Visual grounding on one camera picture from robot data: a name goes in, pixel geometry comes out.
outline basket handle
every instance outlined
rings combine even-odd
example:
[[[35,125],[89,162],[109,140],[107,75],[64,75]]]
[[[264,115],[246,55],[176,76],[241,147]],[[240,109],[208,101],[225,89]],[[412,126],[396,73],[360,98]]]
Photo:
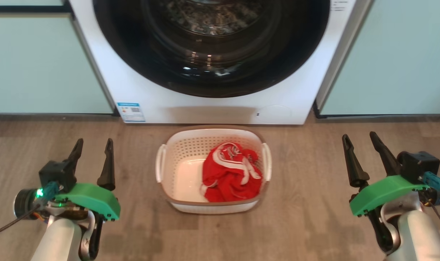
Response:
[[[166,145],[163,144],[160,146],[157,151],[157,159],[155,160],[155,178],[157,182],[160,183],[163,180],[163,165],[165,164],[165,155],[166,155]]]
[[[262,143],[263,170],[266,181],[271,180],[271,152],[268,144]]]

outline laundry basket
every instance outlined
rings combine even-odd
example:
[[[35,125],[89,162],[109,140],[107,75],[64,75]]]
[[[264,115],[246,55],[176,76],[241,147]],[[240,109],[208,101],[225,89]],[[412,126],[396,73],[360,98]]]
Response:
[[[210,203],[200,192],[202,165],[212,149],[236,142],[258,154],[256,166],[263,174],[260,193],[248,200]],[[179,211],[226,214],[250,210],[263,197],[271,179],[271,154],[261,135],[241,126],[202,125],[180,129],[157,152],[157,182],[167,200]]]

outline washing machine door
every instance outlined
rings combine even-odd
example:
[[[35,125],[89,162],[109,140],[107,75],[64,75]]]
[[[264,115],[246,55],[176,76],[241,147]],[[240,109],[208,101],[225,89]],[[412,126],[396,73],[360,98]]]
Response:
[[[330,0],[94,0],[102,33],[135,71],[183,94],[269,88],[318,46]]]

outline green led light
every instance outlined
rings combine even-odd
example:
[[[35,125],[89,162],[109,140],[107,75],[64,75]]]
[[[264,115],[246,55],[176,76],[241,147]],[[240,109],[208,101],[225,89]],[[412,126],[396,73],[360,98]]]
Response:
[[[44,194],[42,193],[42,188],[36,190],[36,197],[41,197],[44,196]]]

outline cabinet door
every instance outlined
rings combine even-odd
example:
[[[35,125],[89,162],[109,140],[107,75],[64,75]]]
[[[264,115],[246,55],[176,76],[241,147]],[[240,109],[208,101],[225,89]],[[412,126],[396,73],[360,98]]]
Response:
[[[440,114],[440,0],[375,0],[321,114]]]
[[[69,15],[0,15],[0,113],[112,113]]]
[[[62,5],[63,0],[0,0],[0,5]]]

